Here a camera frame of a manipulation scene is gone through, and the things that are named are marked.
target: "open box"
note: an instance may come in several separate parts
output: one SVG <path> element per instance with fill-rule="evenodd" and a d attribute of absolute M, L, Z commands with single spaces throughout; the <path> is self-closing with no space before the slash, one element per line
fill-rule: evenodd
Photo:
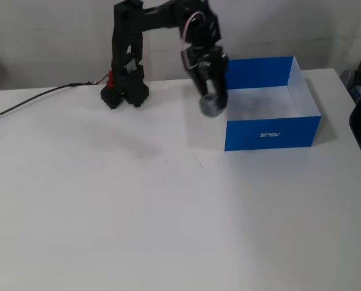
<path fill-rule="evenodd" d="M 294 57 L 229 61 L 225 150 L 310 147 L 320 113 Z"/>

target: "table surface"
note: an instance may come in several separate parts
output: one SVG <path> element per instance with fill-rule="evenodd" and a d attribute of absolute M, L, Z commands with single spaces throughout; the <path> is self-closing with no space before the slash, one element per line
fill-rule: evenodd
<path fill-rule="evenodd" d="M 361 290 L 354 103 L 334 70 L 303 74 L 311 148 L 223 152 L 190 80 L 140 109 L 99 85 L 0 118 L 0 291 Z"/>

